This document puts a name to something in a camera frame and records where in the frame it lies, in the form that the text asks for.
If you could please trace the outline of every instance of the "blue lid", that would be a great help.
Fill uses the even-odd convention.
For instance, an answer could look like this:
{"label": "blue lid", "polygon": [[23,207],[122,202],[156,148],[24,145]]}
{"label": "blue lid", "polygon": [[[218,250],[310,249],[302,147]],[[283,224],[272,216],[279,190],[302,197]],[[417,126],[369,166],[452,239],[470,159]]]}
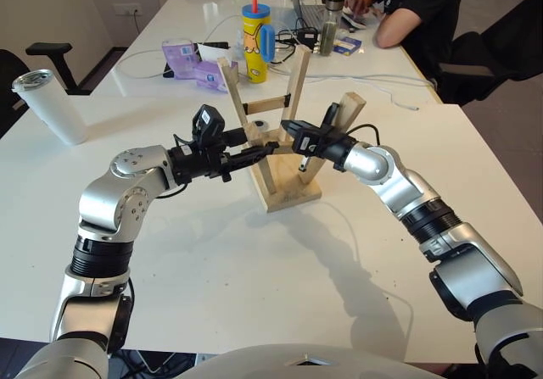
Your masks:
{"label": "blue lid", "polygon": [[270,15],[270,7],[265,4],[258,3],[258,12],[253,13],[253,5],[246,4],[241,8],[241,13],[244,17],[249,17],[250,19],[264,19]]}

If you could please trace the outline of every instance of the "purple package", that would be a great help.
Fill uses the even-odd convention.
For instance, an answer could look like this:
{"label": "purple package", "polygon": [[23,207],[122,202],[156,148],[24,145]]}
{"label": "purple package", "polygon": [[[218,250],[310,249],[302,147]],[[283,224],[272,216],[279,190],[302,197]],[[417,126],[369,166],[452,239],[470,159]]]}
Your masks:
{"label": "purple package", "polygon": [[162,51],[176,80],[194,78],[193,70],[198,58],[191,42],[184,39],[165,40],[162,42]]}
{"label": "purple package", "polygon": [[[231,68],[237,68],[238,63],[233,61]],[[221,71],[217,63],[202,61],[194,67],[194,78],[196,85],[205,88],[216,89],[221,92],[227,92],[227,86],[222,80]]]}

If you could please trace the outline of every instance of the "white cable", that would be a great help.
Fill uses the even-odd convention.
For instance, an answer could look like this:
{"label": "white cable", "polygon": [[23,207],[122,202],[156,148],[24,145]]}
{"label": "white cable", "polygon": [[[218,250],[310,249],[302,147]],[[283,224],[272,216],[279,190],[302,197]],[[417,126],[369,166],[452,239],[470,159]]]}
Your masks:
{"label": "white cable", "polygon": [[145,76],[135,76],[135,75],[132,75],[132,74],[128,74],[127,72],[125,72],[121,66],[122,64],[127,61],[128,59],[131,59],[132,57],[136,57],[137,55],[140,55],[140,54],[145,54],[145,53],[162,53],[162,50],[144,50],[144,51],[139,51],[137,53],[134,53],[134,54],[130,54],[126,57],[124,57],[123,59],[121,59],[118,63],[117,63],[117,66],[116,66],[116,69],[119,70],[119,72],[129,78],[133,78],[135,80],[148,80],[150,78],[156,78],[157,76],[162,76],[163,74],[167,74],[167,73],[170,73],[171,70],[167,70],[167,71],[163,71],[163,72],[159,72],[158,74],[152,74],[152,75],[145,75]]}
{"label": "white cable", "polygon": [[394,94],[389,91],[388,89],[385,89],[385,88],[382,88],[380,86],[377,86],[377,85],[374,85],[374,84],[367,84],[365,83],[366,85],[369,85],[371,86],[372,88],[375,88],[381,92],[384,92],[384,93],[388,93],[390,95],[390,102],[393,104],[393,105],[396,105],[396,106],[399,106],[400,108],[405,108],[405,109],[409,109],[409,110],[419,110],[420,108],[418,106],[415,106],[415,105],[407,105],[405,103],[400,103],[398,101],[396,101],[394,99]]}
{"label": "white cable", "polygon": [[[222,25],[225,21],[227,20],[230,20],[230,19],[233,19],[234,17],[241,17],[240,14],[234,14],[232,16],[228,16],[226,17],[225,19],[221,20],[219,23],[216,24],[215,27],[213,27],[213,29],[211,30],[210,34],[207,35],[207,37],[202,41],[202,42],[207,42],[209,40],[209,38],[213,35],[213,33],[215,32],[215,30],[217,30],[217,28],[219,28],[220,25]],[[132,74],[129,74],[127,72],[125,72],[121,66],[122,64],[127,61],[128,59],[131,59],[132,57],[136,57],[137,55],[140,55],[140,54],[145,54],[145,53],[163,53],[162,50],[160,49],[155,49],[155,50],[144,50],[144,51],[139,51],[137,53],[134,53],[134,54],[130,54],[126,57],[124,57],[123,59],[121,59],[118,63],[117,63],[117,66],[116,68],[119,70],[119,72],[129,78],[133,78],[135,80],[148,80],[150,78],[156,78],[157,76],[162,76],[163,74],[169,74],[170,72],[172,72],[172,69],[169,69],[167,71],[163,71],[163,72],[159,72],[158,74],[152,74],[152,75],[144,75],[144,76],[135,76],[135,75],[132,75]]]}
{"label": "white cable", "polygon": [[[279,73],[281,75],[288,75],[287,73],[285,73],[285,71],[278,70],[275,67],[270,67],[270,70],[274,71],[274,72],[277,72],[277,73]],[[383,75],[375,74],[375,75],[359,75],[359,76],[354,76],[354,75],[306,75],[305,77],[306,78],[309,77],[309,78],[316,78],[317,79],[317,81],[306,82],[306,83],[309,83],[309,84],[314,84],[316,82],[321,82],[321,81],[324,81],[324,80],[351,79],[351,80],[354,80],[354,81],[360,81],[365,85],[369,85],[372,88],[375,88],[380,92],[384,92],[384,93],[390,95],[390,102],[393,105],[396,105],[396,106],[398,106],[400,108],[409,109],[409,110],[419,110],[420,109],[418,106],[408,105],[408,104],[400,103],[400,102],[396,101],[395,97],[394,97],[394,94],[391,91],[389,91],[388,89],[382,88],[380,86],[374,85],[372,83],[369,83],[369,81],[375,81],[376,78],[378,78],[380,76],[385,76],[385,77],[386,76],[393,76],[393,77],[398,76],[398,77],[403,78],[403,79],[409,79],[409,80],[415,80],[415,81],[426,81],[426,80],[423,80],[421,78],[414,78],[414,77],[405,76],[405,75],[392,75],[392,74],[383,74]],[[415,84],[406,83],[406,85],[414,86]]]}
{"label": "white cable", "polygon": [[[290,72],[279,70],[277,68],[273,69],[273,71],[277,72],[281,75],[290,75]],[[339,78],[339,79],[352,79],[352,80],[373,80],[378,81],[378,78],[400,78],[402,80],[409,80],[409,81],[415,81],[415,82],[421,82],[422,85],[418,84],[410,84],[410,83],[404,83],[404,85],[409,86],[431,86],[433,89],[435,89],[435,85],[432,81],[425,80],[423,78],[416,78],[415,76],[408,76],[408,75],[396,75],[396,74],[368,74],[368,75],[344,75],[344,74],[307,74],[305,78]]]}
{"label": "white cable", "polygon": [[228,16],[225,19],[221,20],[219,23],[217,23],[215,27],[213,27],[213,30],[211,30],[210,34],[208,34],[202,42],[207,42],[210,39],[211,35],[215,33],[215,30],[217,30],[220,25],[222,25],[227,20],[233,19],[234,17],[241,17],[241,14],[233,14],[232,16]]}

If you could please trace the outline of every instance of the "hand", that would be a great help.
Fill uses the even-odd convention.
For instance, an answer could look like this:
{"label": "hand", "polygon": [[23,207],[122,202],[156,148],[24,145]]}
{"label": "hand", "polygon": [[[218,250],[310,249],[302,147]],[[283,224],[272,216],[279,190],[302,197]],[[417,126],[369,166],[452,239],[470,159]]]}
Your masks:
{"label": "hand", "polygon": [[345,6],[353,12],[354,16],[365,14],[369,9],[367,0],[345,0]]}
{"label": "hand", "polygon": [[369,11],[370,11],[370,12],[371,12],[371,13],[372,13],[379,21],[381,21],[381,20],[384,18],[384,16],[385,16],[385,14],[384,14],[381,10],[379,10],[378,8],[369,8]]}

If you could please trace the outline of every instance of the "laptop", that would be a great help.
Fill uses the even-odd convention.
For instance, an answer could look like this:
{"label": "laptop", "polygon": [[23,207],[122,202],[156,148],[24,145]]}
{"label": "laptop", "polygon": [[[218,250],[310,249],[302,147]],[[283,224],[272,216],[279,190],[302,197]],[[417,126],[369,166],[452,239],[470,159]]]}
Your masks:
{"label": "laptop", "polygon": [[322,17],[326,10],[323,4],[302,4],[300,0],[292,0],[292,4],[298,19],[304,19],[309,27],[315,27],[321,32]]}

